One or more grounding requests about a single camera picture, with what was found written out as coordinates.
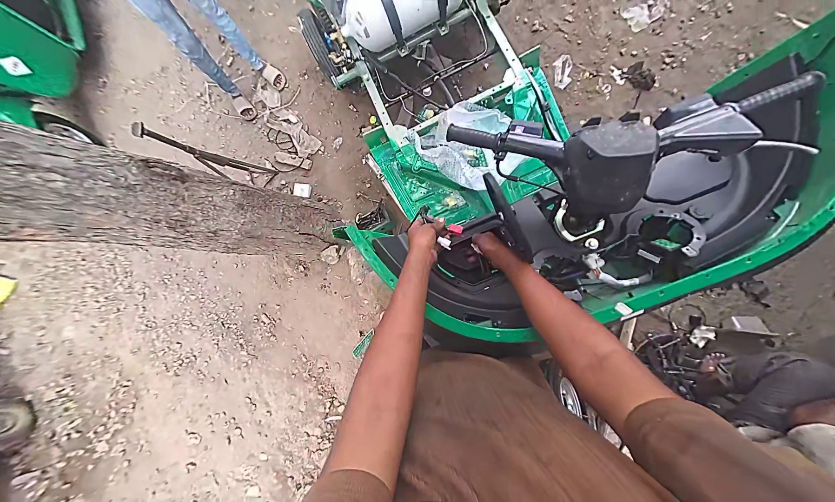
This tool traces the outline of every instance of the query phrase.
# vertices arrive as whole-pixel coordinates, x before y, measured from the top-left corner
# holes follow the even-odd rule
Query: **forearm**
[[[512,254],[498,261],[569,381],[616,431],[636,405],[674,396],[606,327],[529,264]]]
[[[352,384],[326,472],[367,471],[395,491],[418,378],[431,264],[429,256],[413,253],[402,267]]]

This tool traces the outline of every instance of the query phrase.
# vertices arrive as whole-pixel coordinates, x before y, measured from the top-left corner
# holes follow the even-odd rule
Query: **plastic bag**
[[[468,127],[479,131],[499,133],[507,131],[510,118],[498,110],[462,101],[440,115],[435,130],[418,137],[409,131],[408,140],[415,146],[421,158],[433,163],[439,172],[458,185],[473,190],[485,190],[483,175],[490,172],[498,182],[504,178],[495,171],[494,153],[486,148],[468,146],[456,141],[446,141],[449,125]],[[501,161],[501,172],[511,174],[528,157],[508,154]]]

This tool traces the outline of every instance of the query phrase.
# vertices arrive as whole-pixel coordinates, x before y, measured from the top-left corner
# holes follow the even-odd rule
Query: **white gas cylinder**
[[[424,26],[439,20],[437,0],[391,0],[396,6],[406,39]],[[448,17],[461,6],[462,0],[449,0]],[[353,37],[360,46],[380,52],[396,43],[390,20],[386,17],[382,0],[348,0],[344,6],[344,26],[340,31]]]

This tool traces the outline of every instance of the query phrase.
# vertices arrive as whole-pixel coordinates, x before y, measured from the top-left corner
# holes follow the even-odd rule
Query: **handlebar grip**
[[[456,141],[465,145],[488,148],[489,150],[495,150],[498,147],[497,134],[477,131],[466,127],[458,127],[456,125],[449,126],[449,130],[445,133],[445,138],[448,141]]]
[[[796,79],[781,84],[756,95],[747,97],[737,103],[740,113],[748,113],[756,108],[780,101],[781,99],[796,98],[808,94],[809,91],[821,87],[826,81],[826,75],[821,72],[803,73]]]

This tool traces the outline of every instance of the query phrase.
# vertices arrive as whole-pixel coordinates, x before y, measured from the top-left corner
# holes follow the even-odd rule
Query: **green panel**
[[[77,7],[60,0],[68,43],[0,3],[0,59],[15,57],[29,74],[12,76],[0,65],[0,84],[12,90],[41,96],[66,97],[77,85],[77,50],[86,47]]]
[[[520,56],[523,64],[538,64],[539,48],[535,47]],[[556,103],[544,72],[538,67],[526,69],[526,76],[538,83],[549,103]],[[477,99],[480,105],[494,107],[511,118],[542,121],[541,109],[533,88],[528,83],[516,83],[511,86],[499,86],[500,90],[490,97]],[[566,124],[560,110],[551,108],[554,124],[562,138],[568,137]],[[429,120],[416,127],[422,134],[433,131],[435,120]],[[383,128],[367,132],[365,140],[371,156],[378,164],[387,188],[396,197],[402,211],[408,218],[423,205],[430,207],[430,213],[443,216],[452,223],[464,223],[488,214],[491,203],[485,191],[470,190],[458,186],[454,181],[441,174],[436,166],[423,160],[412,145],[397,147],[389,141]],[[541,185],[550,185],[556,181],[553,173],[541,161],[530,159],[523,162],[513,173]],[[525,183],[504,181],[501,184],[505,197],[515,201],[534,194],[540,188]]]
[[[582,307],[598,321],[607,324],[619,320],[622,314],[615,309],[617,303],[623,303],[635,312],[643,311],[667,304],[694,291],[730,281],[748,271],[767,267],[816,238],[835,220],[835,11],[718,82],[710,92],[719,92],[736,86],[744,79],[795,52],[801,53],[813,69],[824,72],[827,75],[827,83],[819,99],[818,145],[822,151],[815,158],[808,183],[801,191],[798,200],[788,201],[775,211],[783,218],[783,221],[777,225],[775,231],[763,238],[747,253],[689,277],[670,283],[651,282],[632,291],[612,289],[595,291],[596,297],[586,297],[582,302]],[[543,84],[543,88],[547,87],[547,82],[543,83],[543,75],[541,79],[538,79],[538,73],[534,73],[534,76],[540,85]],[[517,98],[524,99],[524,96],[517,95]],[[383,161],[387,166],[392,162],[401,161],[396,153],[391,152],[391,149],[384,149],[381,145],[372,146],[371,151],[378,158],[379,163]],[[409,193],[402,192],[405,196],[404,200],[410,204]],[[518,190],[509,189],[507,193],[511,200],[524,197]],[[397,198],[400,197],[400,192],[396,191],[395,195]],[[487,204],[484,194],[478,195],[475,200],[481,200]],[[416,208],[406,210],[406,214],[411,216],[414,209]],[[394,287],[395,276],[383,265],[371,246],[371,240],[382,237],[384,234],[361,232],[353,227],[348,227],[346,233],[353,245],[356,245],[366,257],[368,264],[388,285]],[[470,324],[443,314],[431,305],[426,308],[426,317],[447,330],[467,337],[501,342],[537,339],[537,333],[531,329],[503,330]]]
[[[0,96],[0,120],[39,129],[33,119],[32,103],[23,97]]]

